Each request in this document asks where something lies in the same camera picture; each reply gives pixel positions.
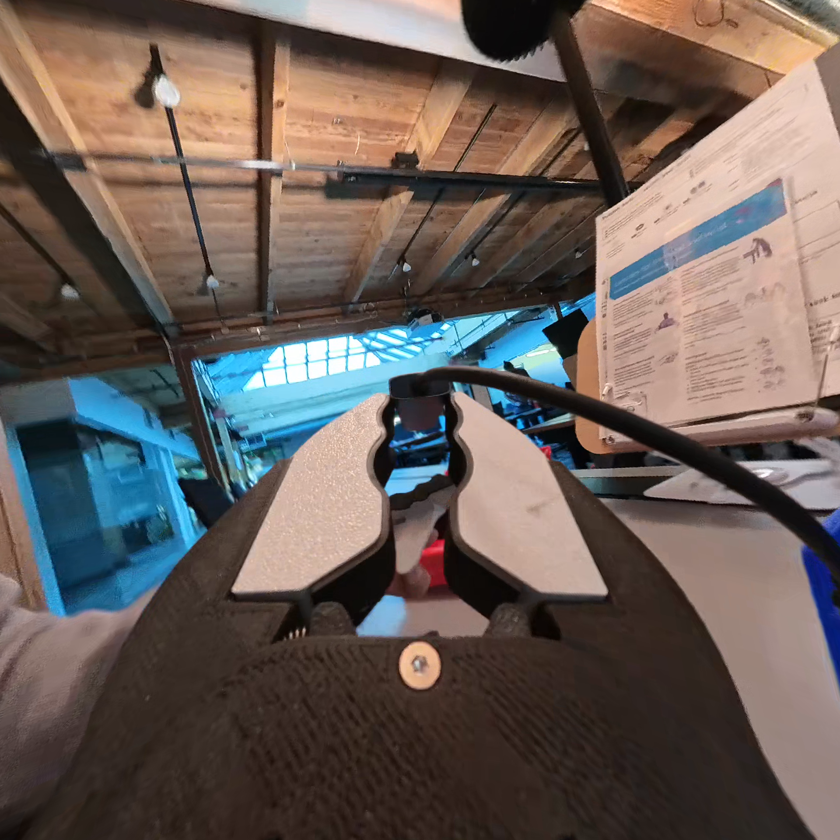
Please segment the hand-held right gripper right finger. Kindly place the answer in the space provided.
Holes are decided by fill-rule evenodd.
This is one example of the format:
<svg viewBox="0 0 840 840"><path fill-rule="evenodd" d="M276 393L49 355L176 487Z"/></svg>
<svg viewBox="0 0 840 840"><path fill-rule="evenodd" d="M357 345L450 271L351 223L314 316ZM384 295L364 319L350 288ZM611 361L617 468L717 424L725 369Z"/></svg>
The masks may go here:
<svg viewBox="0 0 840 840"><path fill-rule="evenodd" d="M604 603L607 585L550 461L523 433L464 393L447 408L445 578L486 618L502 604Z"/></svg>

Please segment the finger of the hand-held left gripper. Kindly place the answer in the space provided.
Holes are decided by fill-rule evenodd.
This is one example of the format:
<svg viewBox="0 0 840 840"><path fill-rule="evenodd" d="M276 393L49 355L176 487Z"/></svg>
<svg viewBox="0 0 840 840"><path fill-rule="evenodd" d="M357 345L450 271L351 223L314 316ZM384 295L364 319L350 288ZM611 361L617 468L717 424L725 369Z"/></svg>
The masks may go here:
<svg viewBox="0 0 840 840"><path fill-rule="evenodd" d="M438 520L448 514L455 484L448 476L434 476L414 489L392 497L395 569L408 573L420 564Z"/></svg>

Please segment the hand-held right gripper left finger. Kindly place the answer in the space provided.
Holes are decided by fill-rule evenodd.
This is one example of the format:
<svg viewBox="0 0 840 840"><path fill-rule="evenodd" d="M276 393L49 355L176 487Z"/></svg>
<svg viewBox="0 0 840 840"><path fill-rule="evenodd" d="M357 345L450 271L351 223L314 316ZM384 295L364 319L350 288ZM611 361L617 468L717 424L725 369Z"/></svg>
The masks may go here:
<svg viewBox="0 0 840 840"><path fill-rule="evenodd" d="M236 601L293 604L306 622L327 602L353 625L372 612L396 572L393 416L376 393L299 448L232 584Z"/></svg>

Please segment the blue plastic bin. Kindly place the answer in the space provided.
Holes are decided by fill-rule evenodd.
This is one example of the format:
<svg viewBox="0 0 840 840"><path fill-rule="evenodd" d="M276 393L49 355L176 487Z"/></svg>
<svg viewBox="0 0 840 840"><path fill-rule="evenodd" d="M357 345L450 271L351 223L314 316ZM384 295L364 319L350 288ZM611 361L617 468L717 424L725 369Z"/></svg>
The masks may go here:
<svg viewBox="0 0 840 840"><path fill-rule="evenodd" d="M835 682L839 686L839 583L811 549L803 547L801 557Z"/></svg>

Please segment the person's left forearm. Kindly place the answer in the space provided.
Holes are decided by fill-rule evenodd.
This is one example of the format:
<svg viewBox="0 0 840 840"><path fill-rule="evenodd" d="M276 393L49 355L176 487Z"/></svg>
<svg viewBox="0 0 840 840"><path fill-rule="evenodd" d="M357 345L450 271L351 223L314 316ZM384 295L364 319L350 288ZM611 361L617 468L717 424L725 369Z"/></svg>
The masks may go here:
<svg viewBox="0 0 840 840"><path fill-rule="evenodd" d="M156 588L117 612L35 612L1 577L1 836L17 838L54 794L120 649Z"/></svg>

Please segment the grey desk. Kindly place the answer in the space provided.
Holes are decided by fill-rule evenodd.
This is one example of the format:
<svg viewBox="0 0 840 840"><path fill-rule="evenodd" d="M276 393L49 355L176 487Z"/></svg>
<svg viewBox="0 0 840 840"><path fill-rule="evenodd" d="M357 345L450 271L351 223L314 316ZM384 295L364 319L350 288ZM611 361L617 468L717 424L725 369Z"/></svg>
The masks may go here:
<svg viewBox="0 0 840 840"><path fill-rule="evenodd" d="M610 598L430 638L385 837L838 838L838 687L791 538L559 479Z"/></svg>

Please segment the black monitor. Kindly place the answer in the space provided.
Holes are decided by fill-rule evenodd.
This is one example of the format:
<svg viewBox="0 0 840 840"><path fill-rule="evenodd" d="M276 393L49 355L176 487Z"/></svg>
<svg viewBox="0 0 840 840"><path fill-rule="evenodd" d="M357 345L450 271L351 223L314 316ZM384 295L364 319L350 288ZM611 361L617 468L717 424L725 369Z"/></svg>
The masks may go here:
<svg viewBox="0 0 840 840"><path fill-rule="evenodd" d="M577 354L580 337L588 323L585 312L576 309L543 328L542 333L561 360L566 361Z"/></svg>

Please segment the black pole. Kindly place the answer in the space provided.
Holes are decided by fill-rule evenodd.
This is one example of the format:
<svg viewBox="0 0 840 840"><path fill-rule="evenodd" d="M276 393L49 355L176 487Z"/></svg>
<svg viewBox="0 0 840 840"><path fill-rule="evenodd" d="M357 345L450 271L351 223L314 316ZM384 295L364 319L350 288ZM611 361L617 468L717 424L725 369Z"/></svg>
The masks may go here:
<svg viewBox="0 0 840 840"><path fill-rule="evenodd" d="M585 66L572 23L571 7L560 3L553 16L550 36L560 61L574 109L589 145L607 207L626 199L629 188L607 130L592 79Z"/></svg>

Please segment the black knurled knob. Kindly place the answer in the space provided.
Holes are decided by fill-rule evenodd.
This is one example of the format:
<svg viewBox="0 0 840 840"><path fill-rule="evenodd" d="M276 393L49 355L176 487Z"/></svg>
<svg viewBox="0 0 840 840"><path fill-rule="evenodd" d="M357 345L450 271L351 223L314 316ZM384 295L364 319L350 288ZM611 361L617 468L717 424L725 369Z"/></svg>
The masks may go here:
<svg viewBox="0 0 840 840"><path fill-rule="evenodd" d="M481 55L509 62L528 56L550 36L558 13L570 18L584 1L461 1L467 37Z"/></svg>

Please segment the black ceiling track rail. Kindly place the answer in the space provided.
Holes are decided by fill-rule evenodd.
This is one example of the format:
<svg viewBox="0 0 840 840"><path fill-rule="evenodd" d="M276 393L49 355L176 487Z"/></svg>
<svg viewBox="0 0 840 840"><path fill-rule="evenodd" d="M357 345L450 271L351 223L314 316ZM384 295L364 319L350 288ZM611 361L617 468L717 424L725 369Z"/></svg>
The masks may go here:
<svg viewBox="0 0 840 840"><path fill-rule="evenodd" d="M456 190L491 191L499 194L541 193L601 195L602 185L596 180L552 179L540 175L502 175L459 171L428 171L417 168L354 166L346 164L298 164L268 160L217 160L184 155L139 155L108 152L72 153L42 150L35 156L51 161L70 172L85 172L92 163L120 163L158 166L197 166L255 172L272 176L289 173L326 175L330 180L351 186L401 186L414 190L454 188Z"/></svg>

